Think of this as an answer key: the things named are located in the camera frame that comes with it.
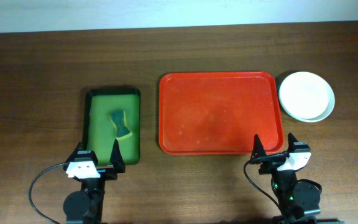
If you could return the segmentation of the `green yellow sponge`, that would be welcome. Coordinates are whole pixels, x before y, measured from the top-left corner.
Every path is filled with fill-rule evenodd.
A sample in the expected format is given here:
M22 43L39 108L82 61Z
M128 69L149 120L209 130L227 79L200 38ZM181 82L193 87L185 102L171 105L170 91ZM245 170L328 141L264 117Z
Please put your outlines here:
M116 139L126 139L132 136L132 131L127 127L126 112L117 110L109 115L109 119L116 130Z

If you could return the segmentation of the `light blue plate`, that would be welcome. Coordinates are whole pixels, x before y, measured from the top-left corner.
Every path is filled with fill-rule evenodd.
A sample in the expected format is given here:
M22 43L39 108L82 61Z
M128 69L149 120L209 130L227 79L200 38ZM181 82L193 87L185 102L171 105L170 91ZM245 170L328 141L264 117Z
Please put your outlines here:
M334 110L335 95L332 89L285 93L279 91L279 101L283 110L298 121L315 123L326 119Z

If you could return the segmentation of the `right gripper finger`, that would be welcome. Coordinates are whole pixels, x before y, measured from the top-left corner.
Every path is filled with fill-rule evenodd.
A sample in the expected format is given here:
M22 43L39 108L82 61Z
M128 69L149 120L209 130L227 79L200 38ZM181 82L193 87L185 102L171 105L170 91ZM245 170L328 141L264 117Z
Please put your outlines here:
M297 138L292 133L288 133L287 137L288 137L288 144L289 145L297 145L299 143Z
M259 159L262 157L266 156L266 152L265 149L263 147L263 144L259 138L259 135L256 134L254 136L254 145L253 145L253 150L252 150L252 154L251 154L251 159Z

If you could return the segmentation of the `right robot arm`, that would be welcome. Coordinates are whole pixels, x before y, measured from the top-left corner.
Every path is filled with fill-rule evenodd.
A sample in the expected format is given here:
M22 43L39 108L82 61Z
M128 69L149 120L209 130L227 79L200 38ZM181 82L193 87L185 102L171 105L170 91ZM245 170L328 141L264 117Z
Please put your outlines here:
M288 134L288 149L268 155L258 135L254 136L254 146L250 159L244 164L259 165L260 175L271 175L270 186L274 197L257 186L246 171L247 180L259 192L267 196L279 209L280 215L272 218L272 223L282 224L322 224L341 223L336 219L319 220L319 207L322 186L309 179L298 179L296 173L306 167L311 157L311 148L305 142L298 141Z

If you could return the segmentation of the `cream white plate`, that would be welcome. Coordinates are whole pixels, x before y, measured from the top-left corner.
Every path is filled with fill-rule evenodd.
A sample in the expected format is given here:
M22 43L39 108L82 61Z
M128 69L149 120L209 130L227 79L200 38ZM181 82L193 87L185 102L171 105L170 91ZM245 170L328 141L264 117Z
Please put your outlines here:
M327 82L310 72L295 72L287 76L278 91L283 109L294 118L314 119L328 107L330 96Z

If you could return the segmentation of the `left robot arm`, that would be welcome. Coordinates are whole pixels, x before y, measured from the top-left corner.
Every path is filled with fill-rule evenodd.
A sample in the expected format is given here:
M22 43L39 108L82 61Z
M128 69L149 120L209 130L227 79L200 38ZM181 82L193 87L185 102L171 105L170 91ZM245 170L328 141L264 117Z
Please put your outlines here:
M111 167L97 168L96 153L83 150L82 143L70 154L63 170L69 178L81 183L81 189L67 196L63 203L67 223L101 223L105 183L126 171L118 140L113 143L110 162Z

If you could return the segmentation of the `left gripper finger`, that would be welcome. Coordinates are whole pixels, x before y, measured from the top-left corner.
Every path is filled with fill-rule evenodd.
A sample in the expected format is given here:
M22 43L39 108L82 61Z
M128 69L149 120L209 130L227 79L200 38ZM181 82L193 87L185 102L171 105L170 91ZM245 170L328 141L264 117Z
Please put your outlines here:
M119 141L117 139L114 140L109 161L115 171L125 171L125 163L121 156Z
M66 163L73 162L75 160L75 158L77 157L78 152L82 151L82 150L83 150L83 144L81 142L79 142L77 144L77 146L75 147L75 149L73 150L73 152L68 156L68 158L65 162Z

